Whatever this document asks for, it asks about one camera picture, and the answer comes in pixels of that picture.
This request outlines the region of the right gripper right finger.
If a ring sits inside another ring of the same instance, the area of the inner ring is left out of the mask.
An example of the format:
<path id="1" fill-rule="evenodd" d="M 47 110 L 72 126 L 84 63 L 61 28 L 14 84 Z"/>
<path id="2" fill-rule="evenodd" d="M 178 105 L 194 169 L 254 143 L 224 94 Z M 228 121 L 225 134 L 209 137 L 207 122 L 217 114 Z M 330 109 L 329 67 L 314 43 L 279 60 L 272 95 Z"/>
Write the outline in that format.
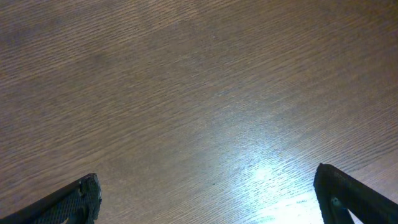
<path id="1" fill-rule="evenodd" d="M 397 223 L 397 204 L 330 164 L 319 164 L 313 186 L 327 224 Z"/>

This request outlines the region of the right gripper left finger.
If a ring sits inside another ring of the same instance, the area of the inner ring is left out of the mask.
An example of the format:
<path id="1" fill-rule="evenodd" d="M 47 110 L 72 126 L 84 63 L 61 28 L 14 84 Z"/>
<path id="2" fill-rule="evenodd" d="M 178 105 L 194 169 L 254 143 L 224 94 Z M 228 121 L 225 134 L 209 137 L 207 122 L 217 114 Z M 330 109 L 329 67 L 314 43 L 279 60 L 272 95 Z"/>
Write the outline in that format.
<path id="1" fill-rule="evenodd" d="M 98 176 L 90 173 L 2 218 L 1 224 L 94 224 L 101 202 Z"/>

